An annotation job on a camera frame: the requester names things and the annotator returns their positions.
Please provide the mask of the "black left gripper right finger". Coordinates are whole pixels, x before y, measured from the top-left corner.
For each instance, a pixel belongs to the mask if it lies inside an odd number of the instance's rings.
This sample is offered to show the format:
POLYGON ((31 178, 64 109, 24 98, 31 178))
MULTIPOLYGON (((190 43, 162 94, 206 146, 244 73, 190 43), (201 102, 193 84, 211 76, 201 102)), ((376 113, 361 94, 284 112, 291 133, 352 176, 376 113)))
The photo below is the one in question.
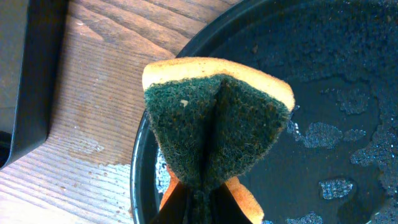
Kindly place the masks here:
POLYGON ((215 224, 251 224, 226 184, 214 190, 215 224))

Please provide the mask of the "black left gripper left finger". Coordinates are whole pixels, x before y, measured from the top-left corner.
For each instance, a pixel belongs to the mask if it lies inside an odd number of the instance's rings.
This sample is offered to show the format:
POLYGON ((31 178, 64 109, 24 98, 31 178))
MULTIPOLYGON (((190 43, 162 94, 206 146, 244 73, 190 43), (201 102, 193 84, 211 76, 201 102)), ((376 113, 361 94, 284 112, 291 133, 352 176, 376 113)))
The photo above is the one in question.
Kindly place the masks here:
POLYGON ((187 208, 189 189, 179 182, 160 212, 150 224, 182 224, 187 208))

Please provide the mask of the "green and yellow sponge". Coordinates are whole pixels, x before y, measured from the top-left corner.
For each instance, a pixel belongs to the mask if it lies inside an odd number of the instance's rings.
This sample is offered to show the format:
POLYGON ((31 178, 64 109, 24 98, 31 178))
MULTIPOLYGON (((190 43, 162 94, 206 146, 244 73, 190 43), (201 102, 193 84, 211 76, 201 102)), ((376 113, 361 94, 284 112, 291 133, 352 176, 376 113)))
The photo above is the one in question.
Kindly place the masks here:
POLYGON ((264 212, 238 177, 275 144, 295 106, 290 85, 221 58, 183 57, 148 64, 142 74, 150 126, 172 180, 189 188, 189 223, 218 223, 215 191, 225 186, 252 223, 264 212))

